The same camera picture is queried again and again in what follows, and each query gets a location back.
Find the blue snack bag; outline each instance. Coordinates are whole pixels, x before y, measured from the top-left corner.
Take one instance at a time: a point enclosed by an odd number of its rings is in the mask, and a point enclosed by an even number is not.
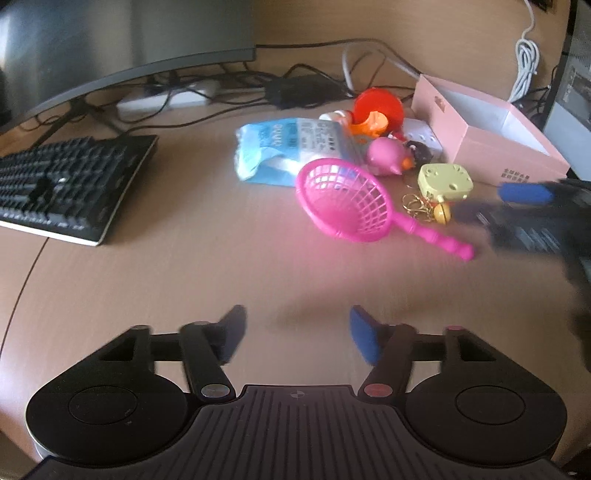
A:
[[[293,187],[301,168],[318,158],[361,164],[350,136],[329,120],[271,120],[244,125],[236,136],[236,173],[251,183]]]

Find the pink toy pig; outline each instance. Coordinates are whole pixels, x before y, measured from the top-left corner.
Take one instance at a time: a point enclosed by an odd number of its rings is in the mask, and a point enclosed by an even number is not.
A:
[[[414,167],[412,156],[400,140],[379,137],[371,142],[365,156],[368,169],[374,175],[402,175]]]

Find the pink toy racket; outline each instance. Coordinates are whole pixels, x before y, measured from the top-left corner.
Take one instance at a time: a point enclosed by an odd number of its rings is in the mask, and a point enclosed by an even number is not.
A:
[[[393,225],[406,233],[468,261],[474,247],[441,235],[414,218],[394,211],[388,192],[370,173],[336,158],[314,160],[295,180],[298,201],[314,224],[326,235],[353,242],[375,242]]]

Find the pink box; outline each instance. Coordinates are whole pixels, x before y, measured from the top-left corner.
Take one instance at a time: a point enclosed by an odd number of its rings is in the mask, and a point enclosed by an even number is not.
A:
[[[411,108],[441,143],[440,161],[465,167],[472,180],[535,183],[562,179],[570,168],[516,107],[478,90],[421,75]]]

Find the keychain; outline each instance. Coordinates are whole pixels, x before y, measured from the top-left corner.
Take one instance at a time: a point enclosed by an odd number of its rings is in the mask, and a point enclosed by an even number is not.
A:
[[[402,197],[402,208],[411,217],[423,222],[447,225],[452,219],[452,213],[446,202],[433,206],[426,198],[415,193],[407,193]]]

